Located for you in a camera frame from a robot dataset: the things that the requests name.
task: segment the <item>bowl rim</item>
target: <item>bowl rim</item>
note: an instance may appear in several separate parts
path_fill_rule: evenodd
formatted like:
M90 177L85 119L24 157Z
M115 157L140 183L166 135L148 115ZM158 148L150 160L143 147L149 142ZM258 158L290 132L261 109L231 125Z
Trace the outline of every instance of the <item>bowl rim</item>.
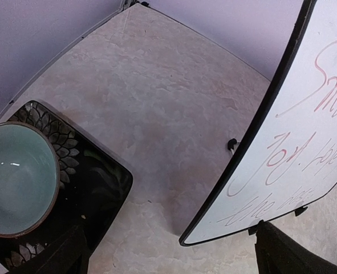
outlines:
M0 233L0 237L2 237L2 238L15 238L15 237L23 236L23 235L33 231L34 229L36 229L38 226L40 226L43 223L43 221L46 219L46 217L50 214L51 210L53 209L53 207L55 205L56 198L58 197L59 186L60 186L60 183L59 183L60 167L59 167L59 160L58 160L57 154L54 150L54 147L52 146L52 144L50 143L48 138L41 131L39 131L37 128L35 128L35 127L33 127L33 126L31 126L27 123L23 123L23 122L11 121L11 122L0 123L0 127L7 126L7 125L16 125L16 126L26 127L29 130L34 131L40 137L42 137L43 140L48 145L49 149L51 150L52 154L53 154L54 163L55 163L55 170L56 170L56 184L55 184L55 190L54 190L54 194L53 194L53 197L52 197L52 201L51 201L50 205L48 206L48 209L43 213L42 217L38 221L36 221L32 226L24 229L23 231L11 233L11 234Z

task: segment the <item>ceramic bowl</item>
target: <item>ceramic bowl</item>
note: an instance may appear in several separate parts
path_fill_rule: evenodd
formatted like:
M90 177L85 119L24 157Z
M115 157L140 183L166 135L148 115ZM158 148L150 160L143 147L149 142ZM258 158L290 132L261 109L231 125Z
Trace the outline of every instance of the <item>ceramic bowl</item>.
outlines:
M46 137L28 124L0 124L0 237L38 227L58 190L58 159Z

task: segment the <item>black frame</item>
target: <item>black frame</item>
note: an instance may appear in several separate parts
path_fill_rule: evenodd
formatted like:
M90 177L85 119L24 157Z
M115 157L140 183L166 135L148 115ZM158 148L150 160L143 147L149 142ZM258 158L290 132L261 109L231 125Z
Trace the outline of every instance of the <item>black frame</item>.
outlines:
M229 233L227 235L222 235L216 238L212 238L209 240L199 241L197 243L193 244L186 244L185 240L187 237L191 234L191 232L194 230L196 225L200 222L202 217L204 217L205 213L208 211L210 206L214 203L217 196L220 194L220 192L223 190L223 188L226 186L227 182L229 181L230 177L232 176L233 172L236 170L237 166L239 165L240 161L244 157L246 151L250 147L253 139L255 138L258 130L261 128L261 125L265 118L267 117L268 112L271 109L271 106L273 105L273 102L275 101L283 82L285 81L287 74L290 70L290 67L295 59L295 56L298 52L298 49L300 47L300 44L302 42L302 39L305 35L308 23L310 21L310 17L312 14L312 11L314 10L315 4L317 0L304 0L302 7L300 9L298 19L296 21L296 24L294 26L294 30L291 34L291 37L289 39L289 42L286 46L285 52L283 53L283 56L281 58L280 64L276 70L276 73L273 77L273 80L270 83L269 88L267 89L267 92L259 105L259 108L257 112L254 115L254 118L252 122L250 123L250 126L248 127L243 139L241 140L241 144L238 147L238 150L235 152L233 157L231 158L229 164L226 166L223 174L220 176L217 184L214 186L213 190L209 194L208 198L205 200L199 211L197 212L196 216L193 218L191 223L188 225L187 229L184 231L184 233L181 235L179 242L181 246L183 247L190 247L197 244L206 243L209 241L217 240L223 237L227 237L245 230L248 230L251 227ZM334 184L334 186L322 197L326 196L335 186L337 185L337 182ZM305 207L322 197L307 203L306 205L302 205L301 207ZM275 217L269 221L275 220L277 218L280 218L282 216L285 216L289 213L292 213L296 209L289 211L288 213L285 213L283 215L280 215L278 217Z

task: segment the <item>black tray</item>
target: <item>black tray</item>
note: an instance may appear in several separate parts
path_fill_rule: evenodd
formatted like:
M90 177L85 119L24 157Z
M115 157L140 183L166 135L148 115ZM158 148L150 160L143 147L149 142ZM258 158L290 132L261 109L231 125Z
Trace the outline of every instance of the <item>black tray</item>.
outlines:
M18 267L75 225L83 227L92 254L128 196L131 173L36 101L26 103L9 121L28 123L48 137L59 158L62 186L37 229L15 239L0 238L0 263L9 270Z

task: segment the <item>wall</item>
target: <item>wall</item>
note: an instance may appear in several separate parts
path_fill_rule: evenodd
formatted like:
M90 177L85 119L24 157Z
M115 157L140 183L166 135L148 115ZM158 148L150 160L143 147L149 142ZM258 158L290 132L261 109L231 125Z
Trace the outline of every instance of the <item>wall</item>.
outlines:
M121 0L0 1L0 112L50 60Z
M272 79L302 0L148 0Z

